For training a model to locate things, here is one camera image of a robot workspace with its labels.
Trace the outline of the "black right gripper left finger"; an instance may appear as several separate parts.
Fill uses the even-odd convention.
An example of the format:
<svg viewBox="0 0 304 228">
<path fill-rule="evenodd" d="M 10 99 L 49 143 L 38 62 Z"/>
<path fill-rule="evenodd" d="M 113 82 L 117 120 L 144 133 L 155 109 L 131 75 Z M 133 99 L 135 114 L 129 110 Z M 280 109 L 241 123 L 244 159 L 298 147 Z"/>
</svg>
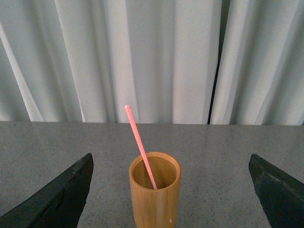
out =
<svg viewBox="0 0 304 228">
<path fill-rule="evenodd" d="M 76 228 L 94 170 L 86 154 L 46 186 L 0 218 L 2 228 Z"/>
</svg>

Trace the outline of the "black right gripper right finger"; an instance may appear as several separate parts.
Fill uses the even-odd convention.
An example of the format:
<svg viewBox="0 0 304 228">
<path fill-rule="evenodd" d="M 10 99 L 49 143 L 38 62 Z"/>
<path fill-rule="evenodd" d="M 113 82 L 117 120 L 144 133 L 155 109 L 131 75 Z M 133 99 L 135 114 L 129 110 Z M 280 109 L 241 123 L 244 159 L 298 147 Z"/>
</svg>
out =
<svg viewBox="0 0 304 228">
<path fill-rule="evenodd" d="M 248 169 L 267 220 L 273 228 L 304 226 L 304 184 L 257 154 Z"/>
</svg>

